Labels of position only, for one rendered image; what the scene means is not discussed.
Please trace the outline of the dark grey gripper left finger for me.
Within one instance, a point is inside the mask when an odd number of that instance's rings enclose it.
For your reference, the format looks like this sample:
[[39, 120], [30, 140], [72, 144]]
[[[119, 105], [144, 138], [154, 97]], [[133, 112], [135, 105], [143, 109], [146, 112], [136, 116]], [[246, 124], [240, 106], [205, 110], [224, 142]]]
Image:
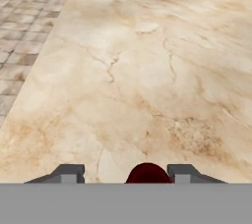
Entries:
[[85, 182], [84, 164], [60, 164], [50, 174], [28, 181], [28, 184], [83, 184]]

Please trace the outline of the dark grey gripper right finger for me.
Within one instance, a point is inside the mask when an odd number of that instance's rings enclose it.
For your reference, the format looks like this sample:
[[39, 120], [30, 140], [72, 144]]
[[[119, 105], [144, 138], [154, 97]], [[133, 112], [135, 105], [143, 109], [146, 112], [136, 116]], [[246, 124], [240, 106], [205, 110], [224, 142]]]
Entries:
[[191, 164], [168, 164], [166, 171], [174, 184], [223, 184], [219, 179], [200, 173]]

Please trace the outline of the dark red beer bottle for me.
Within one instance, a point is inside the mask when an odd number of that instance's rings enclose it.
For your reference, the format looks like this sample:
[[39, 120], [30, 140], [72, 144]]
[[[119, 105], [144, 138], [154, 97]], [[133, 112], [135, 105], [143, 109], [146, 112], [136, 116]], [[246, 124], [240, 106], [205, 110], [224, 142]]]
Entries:
[[169, 184], [173, 182], [173, 179], [160, 166], [145, 162], [138, 164], [131, 170], [126, 182], [131, 184]]

